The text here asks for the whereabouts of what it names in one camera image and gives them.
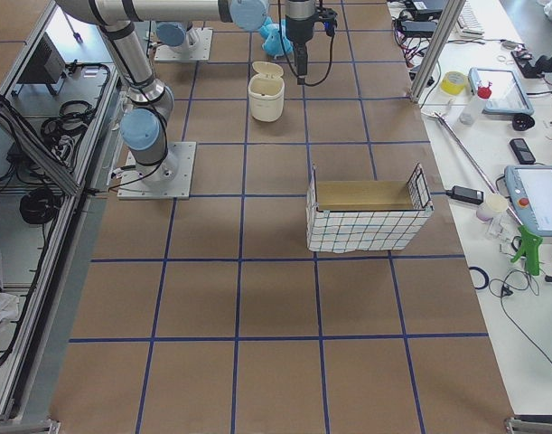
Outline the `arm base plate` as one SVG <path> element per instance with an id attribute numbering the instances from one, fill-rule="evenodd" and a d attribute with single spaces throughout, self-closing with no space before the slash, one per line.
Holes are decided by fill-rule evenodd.
<path id="1" fill-rule="evenodd" d="M 213 30 L 210 27 L 186 29 L 181 23 L 159 23 L 158 45 L 154 60 L 158 62 L 207 61 L 211 55 Z"/>
<path id="2" fill-rule="evenodd" d="M 123 184 L 117 190 L 120 200 L 188 200 L 192 186 L 192 173 L 197 144 L 195 142 L 169 142 L 168 153 L 160 166 L 137 165 L 130 151 L 126 164 L 135 168 L 122 175 Z"/>

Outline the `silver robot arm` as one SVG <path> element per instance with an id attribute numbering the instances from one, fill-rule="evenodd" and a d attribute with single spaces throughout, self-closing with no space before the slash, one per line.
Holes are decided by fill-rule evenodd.
<path id="1" fill-rule="evenodd" d="M 155 34 L 159 42 L 176 51 L 192 50 L 200 41 L 191 21 L 158 21 L 155 26 Z"/>
<path id="2" fill-rule="evenodd" d="M 268 1 L 59 1 L 71 17 L 101 31 L 117 71 L 129 87 L 134 107 L 151 107 L 165 118 L 173 110 L 171 92 L 157 79 L 135 33 L 145 21 L 221 21 L 252 32 L 264 23 Z"/>

